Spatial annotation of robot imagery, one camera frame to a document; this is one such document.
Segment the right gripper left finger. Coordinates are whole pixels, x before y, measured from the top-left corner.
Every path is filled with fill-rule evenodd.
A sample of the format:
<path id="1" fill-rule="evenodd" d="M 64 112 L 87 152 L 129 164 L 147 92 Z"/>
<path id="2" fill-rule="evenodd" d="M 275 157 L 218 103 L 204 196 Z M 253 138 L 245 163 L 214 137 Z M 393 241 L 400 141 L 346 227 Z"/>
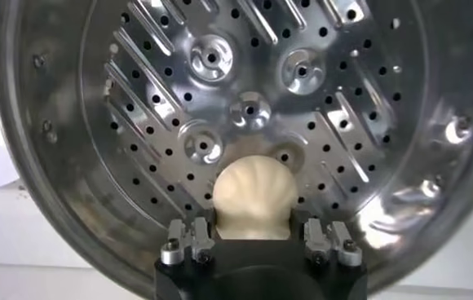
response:
<path id="1" fill-rule="evenodd" d="M 167 266 L 184 263 L 186 250 L 189 249 L 194 262 L 206 264 L 212 259 L 214 245 L 210 225 L 205 218 L 194 218 L 189 229 L 181 219 L 174 219 L 168 229 L 167 241 L 161 247 L 161 262 Z"/>

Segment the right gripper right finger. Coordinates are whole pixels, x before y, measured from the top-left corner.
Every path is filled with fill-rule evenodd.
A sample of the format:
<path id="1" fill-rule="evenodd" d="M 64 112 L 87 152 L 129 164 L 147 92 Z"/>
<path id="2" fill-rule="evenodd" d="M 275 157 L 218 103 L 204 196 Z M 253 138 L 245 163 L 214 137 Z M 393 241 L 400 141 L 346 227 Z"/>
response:
<path id="1" fill-rule="evenodd" d="M 324 225 L 318 218 L 310 218 L 303 225 L 303 239 L 307 257 L 316 262 L 335 258 L 345 267 L 360 267 L 363 254 L 351 238 L 344 222 L 333 221 Z"/>

